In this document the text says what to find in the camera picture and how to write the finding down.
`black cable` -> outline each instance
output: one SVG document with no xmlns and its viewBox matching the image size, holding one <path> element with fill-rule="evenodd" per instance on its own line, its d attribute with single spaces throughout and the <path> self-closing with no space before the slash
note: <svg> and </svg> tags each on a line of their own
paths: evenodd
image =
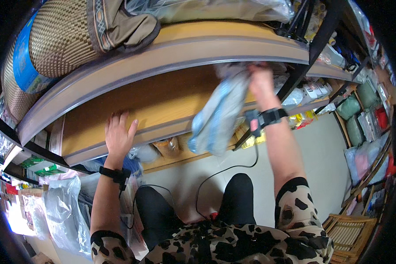
<svg viewBox="0 0 396 264">
<path fill-rule="evenodd" d="M 208 181 L 210 178 L 212 178 L 213 176 L 216 176 L 216 175 L 219 174 L 219 173 L 225 172 L 225 171 L 230 170 L 230 169 L 235 168 L 235 167 L 252 168 L 253 166 L 255 166 L 255 165 L 257 164 L 257 162 L 258 162 L 258 157 L 259 157 L 257 143 L 255 143 L 255 156 L 256 156 L 256 157 L 255 157 L 255 162 L 254 162 L 254 164 L 251 165 L 251 166 L 246 166 L 246 165 L 235 165 L 235 166 L 231 166 L 231 167 L 229 167 L 229 168 L 227 168 L 227 169 L 224 169 L 224 170 L 222 170 L 222 171 L 216 172 L 216 173 L 214 173 L 213 175 L 211 175 L 210 177 L 206 178 L 206 179 L 200 184 L 200 186 L 198 187 L 197 194 L 196 194 L 196 196 L 195 196 L 195 210 L 197 211 L 197 213 L 200 214 L 202 217 L 204 217 L 204 219 L 208 220 L 208 218 L 206 218 L 203 214 L 201 214 L 201 213 L 198 211 L 198 196 L 199 196 L 199 191 L 200 191 L 200 189 L 201 189 L 202 184 L 204 184 L 204 182 Z"/>
<path fill-rule="evenodd" d="M 200 184 L 200 186 L 198 187 L 198 190 L 197 190 L 197 193 L 196 193 L 196 196 L 195 196 L 195 210 L 197 211 L 197 213 L 200 214 L 202 217 L 204 217 L 204 219 L 208 220 L 208 218 L 206 218 L 203 214 L 201 214 L 201 213 L 198 211 L 198 196 L 199 196 L 199 191 L 201 190 L 202 185 L 203 185 L 206 181 L 208 181 L 208 180 L 209 180 L 210 178 L 212 178 L 213 176 L 216 176 L 217 174 L 220 174 L 220 173 L 225 172 L 225 171 L 227 171 L 227 170 L 230 170 L 230 169 L 232 169 L 232 168 L 236 168 L 236 167 L 252 168 L 252 167 L 254 167 L 254 166 L 257 164 L 257 162 L 258 162 L 258 157 L 259 157 L 258 147 L 257 147 L 257 144 L 255 143 L 255 162 L 254 162 L 253 165 L 251 165 L 251 166 L 247 166 L 247 165 L 235 165 L 235 166 L 231 166 L 231 167 L 229 167 L 229 168 L 227 168 L 227 169 L 224 169 L 224 170 L 221 170 L 221 171 L 219 171 L 219 172 L 216 172 L 216 173 L 214 173 L 213 175 L 211 175 L 210 177 L 206 178 L 206 179 Z M 169 190 L 168 188 L 162 187 L 162 186 L 159 186 L 159 185 L 155 185 L 155 184 L 145 184 L 145 185 L 141 185 L 140 187 L 138 187 L 138 189 L 139 189 L 139 188 L 142 188 L 142 187 L 146 187 L 146 186 L 160 187 L 160 188 L 165 189 L 166 191 L 168 191 L 169 194 L 170 194 L 170 198 L 171 198 L 171 200 L 172 200 L 172 203 L 173 203 L 173 208 L 175 208 L 173 195 L 172 195 L 172 193 L 170 192 L 170 190 Z M 135 194 L 135 197 L 133 198 L 133 203 L 132 203 L 132 216 L 134 215 L 134 211 L 135 211 L 135 201 L 136 201 L 136 194 Z M 132 229 L 133 226 L 134 226 L 134 224 L 135 224 L 135 218 L 132 219 L 132 226 L 131 226 L 131 227 L 129 227 L 121 218 L 120 218 L 120 220 L 122 221 L 122 223 L 123 223 L 128 229 Z"/>
</svg>

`blue label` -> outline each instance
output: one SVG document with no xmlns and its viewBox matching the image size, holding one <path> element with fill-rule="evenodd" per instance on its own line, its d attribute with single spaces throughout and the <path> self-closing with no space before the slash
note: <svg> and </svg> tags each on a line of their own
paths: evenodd
<svg viewBox="0 0 396 264">
<path fill-rule="evenodd" d="M 15 51 L 13 53 L 13 74 L 22 91 L 37 93 L 45 89 L 57 78 L 45 77 L 37 72 L 29 57 L 29 35 L 32 23 L 38 11 L 31 17 L 16 39 Z"/>
</svg>

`wrist strap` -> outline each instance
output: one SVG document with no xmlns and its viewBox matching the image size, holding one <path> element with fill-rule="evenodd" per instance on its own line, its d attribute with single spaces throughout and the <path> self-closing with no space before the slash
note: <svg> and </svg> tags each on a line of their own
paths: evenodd
<svg viewBox="0 0 396 264">
<path fill-rule="evenodd" d="M 120 191 L 124 191 L 126 189 L 127 181 L 131 174 L 131 171 L 128 169 L 112 170 L 102 166 L 100 166 L 99 172 L 102 175 L 112 178 L 113 182 L 118 183 Z"/>
<path fill-rule="evenodd" d="M 265 110 L 258 115 L 258 120 L 261 125 L 261 128 L 265 126 L 280 123 L 282 117 L 288 116 L 287 112 L 283 108 L 273 108 L 269 110 Z"/>
</svg>

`leg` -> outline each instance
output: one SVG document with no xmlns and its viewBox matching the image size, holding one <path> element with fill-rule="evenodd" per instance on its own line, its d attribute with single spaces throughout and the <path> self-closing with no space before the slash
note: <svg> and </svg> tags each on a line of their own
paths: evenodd
<svg viewBox="0 0 396 264">
<path fill-rule="evenodd" d="M 254 187 L 248 175 L 238 173 L 229 181 L 216 219 L 229 225 L 256 224 Z"/>
<path fill-rule="evenodd" d="M 139 188 L 136 192 L 136 206 L 144 230 L 142 237 L 151 251 L 158 243 L 171 238 L 176 230 L 185 225 L 174 213 L 174 209 L 154 188 Z"/>
</svg>

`person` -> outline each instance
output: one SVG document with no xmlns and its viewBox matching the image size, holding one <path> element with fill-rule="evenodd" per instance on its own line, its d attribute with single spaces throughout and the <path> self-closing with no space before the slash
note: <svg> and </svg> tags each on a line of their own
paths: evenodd
<svg viewBox="0 0 396 264">
<path fill-rule="evenodd" d="M 269 69 L 250 66 L 249 90 L 259 110 L 281 108 Z M 121 169 L 132 147 L 138 120 L 126 129 L 128 114 L 112 114 L 105 132 L 108 157 L 104 167 Z M 327 237 L 312 202 L 304 165 L 286 118 L 265 128 L 274 174 L 275 228 L 257 225 L 253 183 L 243 173 L 225 189 L 217 217 L 184 224 L 152 187 L 139 188 L 137 210 L 150 252 L 141 263 L 328 263 L 333 241 Z M 96 264 L 137 263 L 121 236 L 119 185 L 100 176 L 91 214 L 91 257 Z"/>
</svg>

